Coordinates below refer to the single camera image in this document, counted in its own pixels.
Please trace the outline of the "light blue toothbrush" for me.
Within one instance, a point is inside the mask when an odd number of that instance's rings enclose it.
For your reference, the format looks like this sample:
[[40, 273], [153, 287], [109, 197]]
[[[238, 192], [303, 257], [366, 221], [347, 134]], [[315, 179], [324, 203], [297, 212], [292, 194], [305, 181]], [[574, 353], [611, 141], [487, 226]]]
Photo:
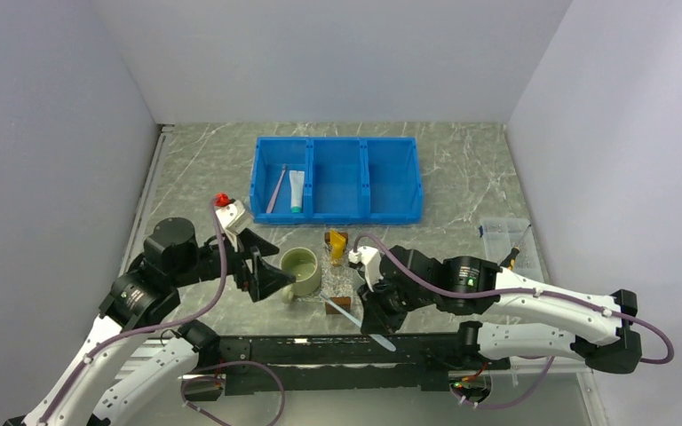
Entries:
[[[361, 325], [362, 325], [361, 320], [354, 317], [347, 309], [345, 309], [341, 305], [337, 304], [329, 296], [326, 296], [323, 293], [320, 293], [320, 297], [327, 305], [330, 306], [330, 308], [332, 310], [334, 310], [336, 313], [343, 315], [345, 318], [350, 320], [358, 328], [361, 328]], [[371, 334], [371, 335], [369, 335], [369, 337], [374, 342], [378, 343], [381, 347], [386, 349], [387, 351], [390, 351], [390, 352], [396, 352], [397, 351], [396, 346], [386, 337], [383, 337], [382, 335], [378, 335], [378, 334]]]

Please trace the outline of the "cream ceramic mug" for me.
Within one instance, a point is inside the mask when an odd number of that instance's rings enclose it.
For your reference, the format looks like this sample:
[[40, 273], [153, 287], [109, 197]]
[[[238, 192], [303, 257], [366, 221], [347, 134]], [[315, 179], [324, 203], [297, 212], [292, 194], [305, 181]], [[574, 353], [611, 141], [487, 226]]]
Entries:
[[282, 301], [290, 304], [296, 297], [309, 296], [321, 286], [321, 266], [309, 248], [292, 248], [284, 253], [280, 268], [295, 277], [295, 282], [282, 290]]

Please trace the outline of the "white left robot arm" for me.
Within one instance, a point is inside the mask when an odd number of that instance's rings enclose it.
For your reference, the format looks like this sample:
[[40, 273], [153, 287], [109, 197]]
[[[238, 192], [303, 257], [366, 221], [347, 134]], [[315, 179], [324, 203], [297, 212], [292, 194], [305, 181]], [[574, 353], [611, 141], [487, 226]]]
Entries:
[[191, 221], [171, 217], [144, 240], [142, 252], [117, 277], [99, 306], [90, 333], [46, 397], [8, 425], [124, 425], [164, 384], [195, 370], [212, 370], [221, 356], [219, 335], [197, 319], [170, 324], [175, 335], [151, 359], [115, 379], [128, 358], [180, 304], [183, 287], [233, 276], [261, 301], [295, 282], [265, 262], [279, 249], [249, 229], [234, 242], [223, 228], [199, 245]]

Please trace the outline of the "yellow toothpaste tube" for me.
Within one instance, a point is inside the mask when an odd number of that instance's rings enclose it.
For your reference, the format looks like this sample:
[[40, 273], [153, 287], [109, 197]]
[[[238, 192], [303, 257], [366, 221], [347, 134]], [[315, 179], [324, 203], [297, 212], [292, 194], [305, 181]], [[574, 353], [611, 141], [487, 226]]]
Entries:
[[341, 266], [344, 259], [348, 234], [336, 230], [329, 231], [329, 257], [332, 266]]

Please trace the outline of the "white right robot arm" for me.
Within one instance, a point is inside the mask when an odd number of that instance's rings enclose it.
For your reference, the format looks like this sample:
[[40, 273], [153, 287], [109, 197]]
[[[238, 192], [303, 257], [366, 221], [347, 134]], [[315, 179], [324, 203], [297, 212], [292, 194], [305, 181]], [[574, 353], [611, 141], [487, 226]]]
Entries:
[[387, 252], [362, 246], [349, 265], [364, 277], [357, 290], [363, 307], [361, 332], [392, 335], [407, 315], [434, 306], [455, 316], [506, 315], [518, 325], [465, 322], [454, 356], [459, 365], [509, 357], [563, 357], [610, 374], [629, 374], [640, 362], [641, 339], [628, 316], [636, 296], [584, 295], [528, 279], [505, 266], [473, 256], [439, 261], [414, 249]]

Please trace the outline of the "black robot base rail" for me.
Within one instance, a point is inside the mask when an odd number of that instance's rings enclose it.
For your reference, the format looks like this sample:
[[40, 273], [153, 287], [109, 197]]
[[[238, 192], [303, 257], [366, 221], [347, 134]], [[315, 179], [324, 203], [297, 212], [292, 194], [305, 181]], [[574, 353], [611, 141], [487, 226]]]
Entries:
[[223, 377], [227, 396], [273, 391], [276, 379], [287, 391], [446, 391], [459, 374], [511, 366], [479, 355], [475, 333], [463, 329], [391, 335], [391, 351], [366, 335], [195, 334], [205, 343], [195, 351], [195, 373]]

